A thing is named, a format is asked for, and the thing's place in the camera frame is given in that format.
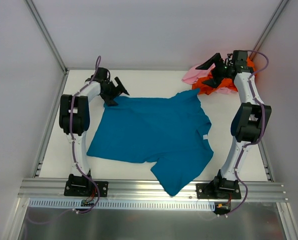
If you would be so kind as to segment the teal blue t shirt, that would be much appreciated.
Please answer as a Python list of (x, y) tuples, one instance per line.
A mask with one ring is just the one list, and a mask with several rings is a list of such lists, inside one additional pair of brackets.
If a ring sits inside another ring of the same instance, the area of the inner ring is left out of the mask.
[(198, 90), (170, 98), (120, 96), (116, 102), (104, 109), (89, 157), (152, 163), (151, 172), (170, 196), (198, 177), (212, 159), (212, 123)]

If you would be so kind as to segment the orange t shirt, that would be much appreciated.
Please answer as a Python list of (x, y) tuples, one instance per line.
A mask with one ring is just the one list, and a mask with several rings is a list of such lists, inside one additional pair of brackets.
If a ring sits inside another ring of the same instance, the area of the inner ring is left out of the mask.
[(191, 80), (191, 88), (198, 89), (199, 94), (210, 95), (220, 89), (228, 89), (237, 92), (234, 85), (234, 78), (238, 70), (227, 60), (223, 60), (219, 53), (216, 53), (203, 64), (198, 64), (189, 69), (188, 78)]

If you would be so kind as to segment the aluminium corner post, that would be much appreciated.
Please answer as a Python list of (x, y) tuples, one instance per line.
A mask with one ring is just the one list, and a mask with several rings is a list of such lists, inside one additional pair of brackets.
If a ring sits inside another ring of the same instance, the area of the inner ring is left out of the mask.
[(280, 0), (277, 7), (273, 11), (273, 14), (271, 15), (270, 19), (266, 23), (264, 29), (262, 30), (259, 38), (257, 39), (253, 51), (260, 52), (262, 46), (266, 42), (268, 36), (270, 35), (271, 31), (275, 27), (276, 23), (280, 19), (280, 17), (283, 15), (284, 11), (286, 10), (288, 4), (290, 3), (290, 0)]
[(52, 36), (50, 35), (46, 24), (41, 16), (41, 14), (39, 13), (38, 8), (36, 7), (36, 4), (34, 3), (33, 0), (24, 0), (25, 5), (27, 6), (33, 20), (35, 21), (39, 31), (41, 32), (46, 44), (48, 45), (48, 47), (50, 48), (53, 57), (55, 58), (58, 66), (60, 67), (61, 71), (63, 73), (67, 73), (68, 72), (68, 68), (63, 60), (63, 58), (61, 57), (58, 48), (56, 47)]

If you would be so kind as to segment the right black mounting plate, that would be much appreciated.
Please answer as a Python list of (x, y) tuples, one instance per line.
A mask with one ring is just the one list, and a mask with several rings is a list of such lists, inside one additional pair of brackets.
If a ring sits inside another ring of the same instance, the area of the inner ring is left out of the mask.
[(198, 199), (215, 199), (215, 200), (241, 200), (242, 195), (238, 182), (234, 182), (233, 186), (220, 187), (216, 186), (213, 182), (197, 183), (196, 195)]

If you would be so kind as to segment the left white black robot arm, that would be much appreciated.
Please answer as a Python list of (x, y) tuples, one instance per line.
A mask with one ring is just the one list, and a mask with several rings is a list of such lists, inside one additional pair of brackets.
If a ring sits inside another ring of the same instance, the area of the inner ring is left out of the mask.
[(66, 181), (64, 195), (68, 197), (106, 197), (108, 182), (92, 181), (91, 167), (87, 161), (86, 136), (90, 127), (90, 102), (101, 97), (107, 107), (117, 106), (115, 98), (128, 91), (110, 71), (99, 67), (74, 94), (63, 94), (59, 106), (59, 127), (70, 144), (71, 173)]

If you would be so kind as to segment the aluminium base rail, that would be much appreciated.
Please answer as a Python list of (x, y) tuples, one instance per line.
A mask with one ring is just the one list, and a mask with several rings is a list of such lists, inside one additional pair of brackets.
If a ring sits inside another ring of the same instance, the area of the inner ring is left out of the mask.
[[(65, 178), (25, 178), (22, 180), (17, 196), (32, 198), (62, 198), (66, 185)], [(156, 180), (109, 180), (107, 198), (115, 200), (141, 201), (189, 201), (197, 199), (196, 184), (193, 181), (176, 196), (169, 196)], [(285, 186), (279, 182), (249, 181), (248, 202), (289, 201)]]

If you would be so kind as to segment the right aluminium corner post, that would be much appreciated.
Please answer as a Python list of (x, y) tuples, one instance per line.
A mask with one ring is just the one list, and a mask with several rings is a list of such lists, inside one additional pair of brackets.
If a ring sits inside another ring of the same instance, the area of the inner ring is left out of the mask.
[(253, 51), (260, 52), (262, 46), (266, 42), (268, 36), (270, 35), (271, 31), (275, 27), (276, 23), (280, 19), (280, 17), (283, 15), (284, 11), (286, 10), (288, 4), (290, 3), (290, 0), (280, 0), (277, 7), (273, 11), (273, 14), (271, 15), (270, 19), (266, 23), (264, 29), (262, 30), (259, 38), (257, 39)]

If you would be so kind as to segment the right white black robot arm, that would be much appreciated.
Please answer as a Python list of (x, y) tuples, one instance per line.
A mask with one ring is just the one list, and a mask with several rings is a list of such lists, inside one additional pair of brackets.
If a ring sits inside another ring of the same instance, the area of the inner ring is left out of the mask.
[(217, 88), (224, 79), (231, 79), (240, 99), (240, 107), (231, 122), (232, 144), (226, 161), (210, 183), (196, 184), (198, 199), (241, 199), (240, 170), (251, 147), (262, 140), (269, 122), (272, 108), (261, 100), (255, 83), (257, 72), (248, 66), (247, 59), (246, 50), (234, 50), (226, 59), (217, 52), (197, 67), (207, 70), (214, 66), (206, 85)]

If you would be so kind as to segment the pink t shirt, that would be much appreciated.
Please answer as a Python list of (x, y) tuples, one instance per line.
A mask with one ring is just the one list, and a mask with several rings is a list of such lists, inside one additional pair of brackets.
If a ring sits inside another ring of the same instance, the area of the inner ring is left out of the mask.
[(212, 88), (204, 81), (212, 78), (211, 70), (215, 67), (213, 64), (208, 70), (196, 69), (199, 65), (193, 66), (183, 77), (182, 81), (191, 85), (191, 89), (199, 89), (199, 94), (210, 95), (212, 93), (230, 94), (236, 93), (238, 90), (234, 86), (233, 81), (230, 78), (224, 78), (221, 84), (217, 88)]

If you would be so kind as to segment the left aluminium corner post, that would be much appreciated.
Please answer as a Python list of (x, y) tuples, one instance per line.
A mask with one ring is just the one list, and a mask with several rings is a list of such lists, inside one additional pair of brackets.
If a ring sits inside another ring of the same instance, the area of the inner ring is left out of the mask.
[(41, 14), (39, 13), (38, 8), (36, 7), (36, 4), (34, 3), (33, 0), (24, 0), (25, 5), (27, 6), (33, 20), (35, 21), (39, 31), (41, 32), (46, 44), (48, 45), (48, 47), (50, 48), (53, 57), (55, 58), (58, 66), (60, 67), (61, 71), (63, 73), (67, 73), (68, 72), (68, 68), (63, 60), (63, 58), (61, 57), (58, 48), (56, 47), (52, 36), (50, 35), (46, 24), (41, 16)]

